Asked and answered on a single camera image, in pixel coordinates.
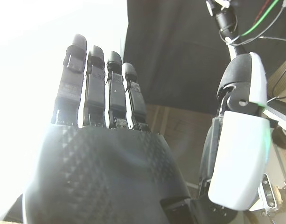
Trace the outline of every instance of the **textured palm surface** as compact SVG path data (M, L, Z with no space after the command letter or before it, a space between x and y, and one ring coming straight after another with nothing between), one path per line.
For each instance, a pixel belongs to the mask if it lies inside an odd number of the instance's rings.
M161 224L160 201L188 196L162 136L52 125L24 194L25 222Z

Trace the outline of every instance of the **cable connector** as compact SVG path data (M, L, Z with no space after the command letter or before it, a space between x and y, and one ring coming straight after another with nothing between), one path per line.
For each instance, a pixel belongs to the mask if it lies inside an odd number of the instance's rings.
M286 0L283 1L282 7L286 8Z

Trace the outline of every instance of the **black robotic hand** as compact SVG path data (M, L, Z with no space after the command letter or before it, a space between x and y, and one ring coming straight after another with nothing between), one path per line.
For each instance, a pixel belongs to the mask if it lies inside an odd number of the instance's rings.
M49 131L23 194L28 224L228 223L236 212L192 200L163 136L150 133L135 68L102 49L87 60L83 127L77 126L86 39L67 48Z

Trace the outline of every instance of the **wire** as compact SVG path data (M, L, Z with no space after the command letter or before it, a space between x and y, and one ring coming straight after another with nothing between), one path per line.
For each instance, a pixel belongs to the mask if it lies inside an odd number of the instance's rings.
M270 13L270 11L273 9L273 7L278 2L279 2L279 0L274 0L273 3L268 7L266 12L263 14L263 16L258 20L258 22L256 22L256 24L254 26L252 26L248 31L246 31L245 33L241 34L241 36L245 36L245 35L249 34L250 32L252 32L255 28L257 28L257 26L266 18L266 16Z
M277 41L286 41L284 38L273 37L273 36L260 36L260 39L270 39L270 40L277 40Z
M248 40L246 40L246 41L243 41L243 42L241 42L241 43L228 43L228 42L227 42L227 44L236 47L236 46L248 44L248 43L250 43L250 42L252 42L252 41L258 39L263 33L265 33L265 32L275 23L275 21L279 18L279 16L282 14L282 12L283 12L284 9L285 9L285 8L282 7L281 10L279 11L279 13L277 14L277 16L274 18L274 20L268 25L268 27L266 27L266 28L265 28L260 34L258 34L257 36L255 36L255 37L253 37L253 38L250 38L250 39L248 39Z
M255 21L253 23L253 26L256 24L256 22L258 21L260 15L263 13L264 9L266 8L266 6L268 5L268 3L270 2L270 0L266 0L264 5L262 6L261 10L259 11L257 17L255 18Z
M279 76L277 82L275 83L275 85L274 85L273 88L272 88L272 97L275 97L275 96L274 96L275 87L277 87L277 85L279 84L279 82L281 81L281 79L283 78L283 76L285 75L285 73L286 73L286 68L285 68L285 70L282 72L282 74Z

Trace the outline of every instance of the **bright white light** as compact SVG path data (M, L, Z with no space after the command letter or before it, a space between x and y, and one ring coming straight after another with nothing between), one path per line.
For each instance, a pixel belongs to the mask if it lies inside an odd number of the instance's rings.
M126 0L0 1L0 215L32 173L74 35L120 52L125 15Z

